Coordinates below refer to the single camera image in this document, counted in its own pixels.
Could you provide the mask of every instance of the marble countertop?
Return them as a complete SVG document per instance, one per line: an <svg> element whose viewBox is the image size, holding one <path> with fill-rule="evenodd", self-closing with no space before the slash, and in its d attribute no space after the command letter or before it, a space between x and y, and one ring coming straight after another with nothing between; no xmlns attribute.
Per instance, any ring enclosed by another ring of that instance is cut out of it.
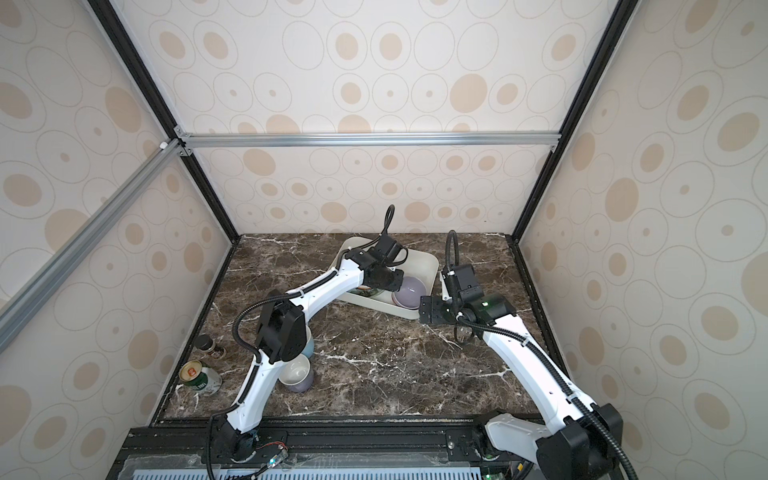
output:
<svg viewBox="0 0 768 480"><path fill-rule="evenodd" d="M250 365L250 354L232 340L235 316L271 290L285 291L326 271L351 234L246 235L229 265L201 333L227 349L211 359L193 349L221 374L212 396L176 386L161 419L203 417L232 404ZM408 248L435 255L442 266L445 234L393 235ZM472 262L486 293L502 293L518 309L532 335L541 332L515 262L500 234L459 234L462 262ZM440 291L435 280L433 292ZM242 323L240 334L253 341L255 325ZM279 382L264 409L282 415L474 415L500 409L533 413L537 409L496 354L478 339L460 347L453 328L426 326L418 320L334 301L310 321L315 354L313 387L293 393Z"/></svg>

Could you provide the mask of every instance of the black bottle cap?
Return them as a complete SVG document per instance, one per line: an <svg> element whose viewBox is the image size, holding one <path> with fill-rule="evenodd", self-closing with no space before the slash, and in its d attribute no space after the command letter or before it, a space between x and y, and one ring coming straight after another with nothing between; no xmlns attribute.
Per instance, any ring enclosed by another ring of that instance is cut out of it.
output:
<svg viewBox="0 0 768 480"><path fill-rule="evenodd" d="M197 336L194 340L194 345L201 350L210 350L214 346L214 339L204 333Z"/></svg>

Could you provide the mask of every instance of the white plastic tray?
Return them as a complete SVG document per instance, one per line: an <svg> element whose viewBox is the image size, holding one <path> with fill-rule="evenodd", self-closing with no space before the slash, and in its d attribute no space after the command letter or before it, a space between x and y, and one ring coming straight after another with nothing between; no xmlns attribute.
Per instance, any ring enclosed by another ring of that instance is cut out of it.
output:
<svg viewBox="0 0 768 480"><path fill-rule="evenodd" d="M347 239L346 242L339 249L338 255L347 251L349 248L355 248L370 240L363 237L352 237ZM440 262L431 253L419 252L418 250L408 250L408 259L403 265L397 268L403 271L404 276L413 276L418 278L424 283L427 289L427 295L432 295L432 287L435 284L435 276L437 275L437 269L440 266ZM376 296L364 297L355 295L354 293L342 293L337 300L343 300L345 302L354 303L355 305L364 306L379 312L389 313L390 315L396 315L404 319L418 320L418 310L408 310L397 306L392 301L392 292L382 291Z"/></svg>

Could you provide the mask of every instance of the wallpaper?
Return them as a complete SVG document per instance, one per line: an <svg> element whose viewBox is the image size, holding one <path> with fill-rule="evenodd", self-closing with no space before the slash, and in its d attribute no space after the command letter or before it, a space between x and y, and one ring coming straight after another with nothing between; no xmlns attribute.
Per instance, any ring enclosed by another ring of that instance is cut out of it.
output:
<svg viewBox="0 0 768 480"><path fill-rule="evenodd" d="M161 138L79 3L0 2L0 306Z"/></svg>
<svg viewBox="0 0 768 480"><path fill-rule="evenodd" d="M241 233L511 232L549 146L196 151Z"/></svg>
<svg viewBox="0 0 768 480"><path fill-rule="evenodd" d="M523 239L645 480L764 478L768 2L650 0Z"/></svg>
<svg viewBox="0 0 768 480"><path fill-rule="evenodd" d="M558 130L615 0L113 0L186 131Z"/></svg>
<svg viewBox="0 0 768 480"><path fill-rule="evenodd" d="M0 354L0 478L102 480L229 248L174 161Z"/></svg>

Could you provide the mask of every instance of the green and white can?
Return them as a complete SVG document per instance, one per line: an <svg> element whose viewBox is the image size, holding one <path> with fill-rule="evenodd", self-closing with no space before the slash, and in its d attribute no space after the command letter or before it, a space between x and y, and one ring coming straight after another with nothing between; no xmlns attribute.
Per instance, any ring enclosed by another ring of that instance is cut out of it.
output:
<svg viewBox="0 0 768 480"><path fill-rule="evenodd" d="M199 360L184 363L179 371L179 380L204 396L213 395L221 387L221 375Z"/></svg>

